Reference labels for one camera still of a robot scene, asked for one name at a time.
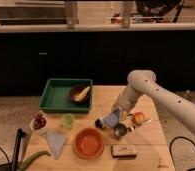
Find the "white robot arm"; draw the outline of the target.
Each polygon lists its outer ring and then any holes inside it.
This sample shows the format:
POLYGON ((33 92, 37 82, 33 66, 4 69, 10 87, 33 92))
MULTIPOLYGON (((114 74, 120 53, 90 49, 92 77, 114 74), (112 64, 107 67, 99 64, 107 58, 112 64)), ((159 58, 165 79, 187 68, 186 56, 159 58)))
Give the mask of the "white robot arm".
POLYGON ((163 105, 195 135, 195 104, 159 86, 153 71, 133 70, 128 74, 127 82, 111 112, 95 121, 96 127, 107 126, 113 129, 135 107, 139 97, 145 94, 163 105))

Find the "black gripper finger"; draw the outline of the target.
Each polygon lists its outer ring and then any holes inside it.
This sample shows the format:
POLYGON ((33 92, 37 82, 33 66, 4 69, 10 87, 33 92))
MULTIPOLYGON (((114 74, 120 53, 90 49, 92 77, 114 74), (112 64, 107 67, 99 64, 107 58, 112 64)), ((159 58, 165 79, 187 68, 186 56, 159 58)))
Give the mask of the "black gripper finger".
POLYGON ((102 120, 96 119, 95 127, 99 128, 99 129, 103 129, 103 122, 102 122, 102 120))

